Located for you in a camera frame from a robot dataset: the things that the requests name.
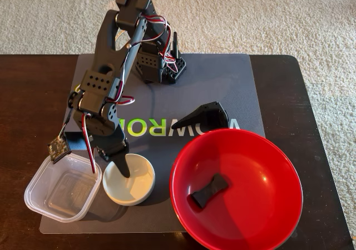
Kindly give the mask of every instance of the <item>small white bowl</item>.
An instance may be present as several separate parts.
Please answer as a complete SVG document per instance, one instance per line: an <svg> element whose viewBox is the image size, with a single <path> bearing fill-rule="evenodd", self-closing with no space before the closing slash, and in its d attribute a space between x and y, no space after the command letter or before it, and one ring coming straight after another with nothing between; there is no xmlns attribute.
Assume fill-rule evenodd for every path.
<svg viewBox="0 0 356 250"><path fill-rule="evenodd" d="M125 155L130 177L125 178L117 166L110 162L104 172L102 184L106 194L115 203L134 206L143 202L155 185L155 171L151 163L139 154Z"/></svg>

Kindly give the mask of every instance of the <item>beige carpet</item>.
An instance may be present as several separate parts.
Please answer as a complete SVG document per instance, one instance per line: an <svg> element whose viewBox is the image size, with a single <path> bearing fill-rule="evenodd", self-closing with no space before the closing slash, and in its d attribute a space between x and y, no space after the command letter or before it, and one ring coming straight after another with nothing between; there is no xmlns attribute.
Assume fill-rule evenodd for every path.
<svg viewBox="0 0 356 250"><path fill-rule="evenodd" d="M356 0L154 0L183 52L291 54L356 236ZM0 0L0 53L94 51L114 0Z"/></svg>

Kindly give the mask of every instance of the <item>gray mat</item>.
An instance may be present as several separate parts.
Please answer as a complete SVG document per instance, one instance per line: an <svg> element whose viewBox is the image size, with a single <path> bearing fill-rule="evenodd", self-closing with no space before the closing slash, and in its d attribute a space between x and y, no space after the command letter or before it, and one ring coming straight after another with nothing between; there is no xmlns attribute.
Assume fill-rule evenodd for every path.
<svg viewBox="0 0 356 250"><path fill-rule="evenodd" d="M143 203L123 207L106 196L101 185L85 218L73 223L60 223L42 216L42 233L125 233L125 232L182 232L169 197L170 169L180 149L198 135L199 127L189 127L178 134L171 131L173 119L180 119L199 105L219 101L228 112L230 125L264 136L250 58L247 54L184 54L187 70L173 85L144 84L136 71L132 71L123 94L134 96L136 102L118 107L118 116L125 120L124 130L130 143L130 152L146 157L153 165L156 183L152 194ZM78 58L72 88L81 82L85 70L91 65L92 54ZM147 131L133 136L127 131L130 120L147 123ZM152 123L165 129L153 129ZM132 131L142 130L139 122ZM66 131L80 131L73 120ZM152 133L163 133L153 136ZM96 156L104 171L106 163Z"/></svg>

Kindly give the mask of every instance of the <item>dark wooden table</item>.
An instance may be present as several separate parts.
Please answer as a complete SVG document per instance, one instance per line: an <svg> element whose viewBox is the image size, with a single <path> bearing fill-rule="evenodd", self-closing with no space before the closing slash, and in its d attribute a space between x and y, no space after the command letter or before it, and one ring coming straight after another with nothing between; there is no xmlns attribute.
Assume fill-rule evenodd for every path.
<svg viewBox="0 0 356 250"><path fill-rule="evenodd" d="M203 249L187 233L41 234L24 190L62 125L78 56L0 56L0 249ZM301 219L279 249L354 249L300 73L291 56L251 56L266 138L292 161Z"/></svg>

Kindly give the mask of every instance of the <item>robotic arm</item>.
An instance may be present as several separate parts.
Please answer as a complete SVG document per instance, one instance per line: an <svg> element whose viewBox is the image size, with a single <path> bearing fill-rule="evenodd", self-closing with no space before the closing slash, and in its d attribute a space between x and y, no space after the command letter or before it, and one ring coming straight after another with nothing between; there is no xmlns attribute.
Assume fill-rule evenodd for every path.
<svg viewBox="0 0 356 250"><path fill-rule="evenodd" d="M129 177L125 161L128 141L116 112L118 104L126 103L121 98L130 70L135 64L145 82L175 83L185 70L185 61L180 57L176 33L171 49L172 30L165 18L157 15L152 0L116 3L120 11L106 13L93 64L80 87L70 94L68 106L74 109L73 119L83 130L93 172L91 147L96 147L104 160L114 161L120 172ZM128 32L130 40L117 51L115 35L119 28Z"/></svg>

